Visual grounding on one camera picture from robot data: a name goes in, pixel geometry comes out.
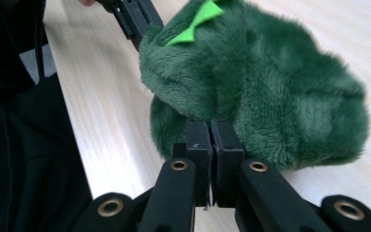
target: black clothing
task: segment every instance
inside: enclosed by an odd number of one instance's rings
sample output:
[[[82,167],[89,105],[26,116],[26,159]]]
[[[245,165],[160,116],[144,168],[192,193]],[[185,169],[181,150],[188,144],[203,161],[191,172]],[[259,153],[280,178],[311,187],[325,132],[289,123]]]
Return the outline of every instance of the black clothing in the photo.
[[[37,2],[0,9],[0,231],[70,231],[91,202],[57,76],[35,86],[18,57]]]

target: furry fabric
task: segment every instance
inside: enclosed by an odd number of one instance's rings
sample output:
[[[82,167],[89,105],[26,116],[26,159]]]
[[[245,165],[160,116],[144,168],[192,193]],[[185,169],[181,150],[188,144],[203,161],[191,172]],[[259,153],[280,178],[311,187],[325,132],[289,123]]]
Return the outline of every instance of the furry fabric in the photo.
[[[155,93],[151,133],[161,155],[185,142],[187,118],[228,120],[252,157],[279,169],[355,160],[368,135],[364,89],[295,22],[241,0],[166,46],[205,0],[191,0],[140,46],[143,83]]]

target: black clamp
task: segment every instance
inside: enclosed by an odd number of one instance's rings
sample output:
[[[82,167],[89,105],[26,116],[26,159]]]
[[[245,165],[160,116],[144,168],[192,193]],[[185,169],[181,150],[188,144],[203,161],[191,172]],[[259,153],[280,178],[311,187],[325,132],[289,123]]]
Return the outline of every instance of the black clamp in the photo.
[[[128,40],[138,50],[147,28],[154,25],[163,28],[163,23],[150,0],[97,0],[114,14]]]
[[[240,231],[371,232],[371,210],[342,195],[321,207],[303,200],[263,159],[246,159],[232,126],[188,120],[186,142],[161,167],[154,188],[131,200],[119,193],[95,199],[73,231],[193,231],[195,207],[235,208]]]

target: metal grommet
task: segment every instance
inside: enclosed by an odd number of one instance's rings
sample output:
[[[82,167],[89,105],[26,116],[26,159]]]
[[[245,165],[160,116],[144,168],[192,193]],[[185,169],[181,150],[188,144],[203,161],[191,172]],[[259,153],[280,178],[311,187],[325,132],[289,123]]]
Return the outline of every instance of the metal grommet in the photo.
[[[268,167],[260,161],[254,161],[254,162],[250,163],[249,167],[252,170],[257,171],[257,172],[265,172],[265,171],[268,170]]]
[[[98,214],[105,218],[112,217],[119,214],[124,206],[125,203],[120,198],[112,198],[99,205]]]
[[[181,160],[176,160],[172,161],[170,163],[171,169],[176,170],[176,171],[183,171],[188,168],[188,163],[181,161]]]
[[[363,211],[356,205],[349,203],[347,201],[336,201],[333,204],[333,207],[339,214],[350,218],[353,220],[362,220],[364,219]]]

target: light wood surface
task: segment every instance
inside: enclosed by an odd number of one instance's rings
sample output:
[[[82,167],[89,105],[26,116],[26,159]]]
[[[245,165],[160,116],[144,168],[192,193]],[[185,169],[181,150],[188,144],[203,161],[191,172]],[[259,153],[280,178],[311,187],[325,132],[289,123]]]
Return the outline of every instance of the light wood surface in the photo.
[[[371,116],[371,1],[252,2],[300,21],[323,51],[340,55],[366,84]],[[185,3],[154,1],[165,23]],[[138,53],[100,4],[47,1],[44,25],[93,196],[116,191],[136,197],[154,185],[163,163],[149,134],[153,94],[140,82]],[[326,195],[344,194],[371,208],[371,129],[358,161],[284,176],[317,205]],[[195,231],[238,231],[233,214],[198,209]]]

